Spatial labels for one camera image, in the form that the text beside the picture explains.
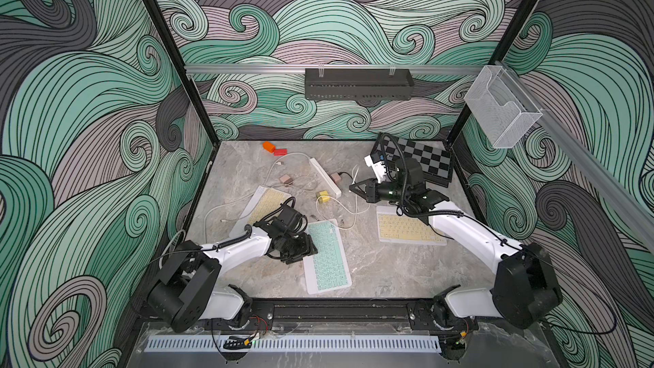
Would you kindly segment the yellow wireless keyboard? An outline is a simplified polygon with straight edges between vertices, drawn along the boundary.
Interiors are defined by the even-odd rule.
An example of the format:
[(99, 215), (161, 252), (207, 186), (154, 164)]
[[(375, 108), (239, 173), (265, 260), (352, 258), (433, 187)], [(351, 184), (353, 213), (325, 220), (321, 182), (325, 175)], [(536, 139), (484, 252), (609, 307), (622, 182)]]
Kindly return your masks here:
[(381, 242), (446, 246), (448, 240), (418, 219), (398, 216), (394, 206), (377, 206), (378, 238)]
[(290, 194), (271, 187), (258, 187), (238, 217), (228, 237), (236, 238), (240, 236), (244, 232), (246, 224), (253, 225), (266, 214), (278, 209), (290, 197)]

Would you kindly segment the green wireless keyboard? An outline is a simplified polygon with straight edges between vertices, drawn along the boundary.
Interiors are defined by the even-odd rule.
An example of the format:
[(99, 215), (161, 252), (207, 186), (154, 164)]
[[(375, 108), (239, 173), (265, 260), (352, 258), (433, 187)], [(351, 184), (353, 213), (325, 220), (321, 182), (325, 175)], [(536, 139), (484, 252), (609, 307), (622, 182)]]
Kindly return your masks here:
[(340, 228), (333, 221), (317, 221), (308, 224), (307, 233), (318, 251), (303, 259), (308, 294), (349, 288), (352, 278)]

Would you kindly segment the yellow charger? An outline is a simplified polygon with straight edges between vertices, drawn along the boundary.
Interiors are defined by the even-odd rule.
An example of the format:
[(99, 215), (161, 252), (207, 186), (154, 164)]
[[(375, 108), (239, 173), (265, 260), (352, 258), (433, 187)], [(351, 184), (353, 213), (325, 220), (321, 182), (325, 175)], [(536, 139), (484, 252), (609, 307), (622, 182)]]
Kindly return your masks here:
[(330, 195), (327, 191), (321, 191), (317, 193), (317, 201), (321, 204), (327, 203), (330, 201)]

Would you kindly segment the pink charger with white cable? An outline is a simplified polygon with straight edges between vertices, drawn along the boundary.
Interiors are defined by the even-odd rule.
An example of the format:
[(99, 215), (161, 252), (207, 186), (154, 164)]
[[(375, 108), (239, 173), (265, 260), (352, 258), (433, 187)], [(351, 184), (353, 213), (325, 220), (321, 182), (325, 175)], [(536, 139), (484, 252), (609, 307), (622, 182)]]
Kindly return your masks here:
[(281, 185), (291, 185), (293, 182), (293, 178), (289, 175), (282, 175), (282, 177), (279, 177), (279, 183)]

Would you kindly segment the white power strip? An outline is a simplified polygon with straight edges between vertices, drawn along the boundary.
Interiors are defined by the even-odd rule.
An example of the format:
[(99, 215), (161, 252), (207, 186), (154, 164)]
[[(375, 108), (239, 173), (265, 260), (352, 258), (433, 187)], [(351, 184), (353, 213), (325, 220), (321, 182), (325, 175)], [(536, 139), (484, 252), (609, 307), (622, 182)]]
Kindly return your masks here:
[(316, 160), (316, 158), (310, 158), (308, 162), (310, 163), (311, 167), (313, 167), (314, 171), (318, 174), (320, 179), (327, 186), (327, 190), (330, 192), (330, 195), (334, 198), (340, 199), (340, 197), (342, 197), (342, 190), (333, 181), (331, 176), (324, 170), (318, 160)]

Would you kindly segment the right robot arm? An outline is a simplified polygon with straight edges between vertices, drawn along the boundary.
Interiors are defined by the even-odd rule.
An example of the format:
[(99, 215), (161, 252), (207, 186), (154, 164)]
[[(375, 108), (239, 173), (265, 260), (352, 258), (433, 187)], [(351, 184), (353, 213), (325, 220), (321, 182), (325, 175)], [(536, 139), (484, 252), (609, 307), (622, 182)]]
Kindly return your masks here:
[(371, 154), (365, 164), (374, 177), (354, 182), (350, 191), (369, 204), (388, 201), (400, 216), (417, 219), (455, 240), (494, 274), (490, 288), (452, 286), (434, 298), (437, 325), (460, 320), (501, 318), (526, 329), (563, 302), (563, 294), (548, 252), (538, 244), (521, 244), (465, 213), (443, 193), (427, 187), (419, 163), (402, 158), (389, 163)]

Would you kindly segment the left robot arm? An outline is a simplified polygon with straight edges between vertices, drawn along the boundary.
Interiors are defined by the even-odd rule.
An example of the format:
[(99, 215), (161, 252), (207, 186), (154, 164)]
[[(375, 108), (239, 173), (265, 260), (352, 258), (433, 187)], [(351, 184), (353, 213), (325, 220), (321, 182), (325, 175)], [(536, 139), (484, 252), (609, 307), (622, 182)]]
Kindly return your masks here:
[(291, 218), (283, 216), (247, 224), (242, 235), (213, 245), (184, 242), (150, 284), (148, 306), (177, 333), (199, 320), (222, 320), (234, 328), (247, 325), (253, 316), (252, 298), (238, 286), (219, 289), (216, 283), (224, 272), (274, 252), (285, 264), (316, 255), (318, 249), (306, 224), (301, 218), (296, 222), (300, 225), (297, 232)]

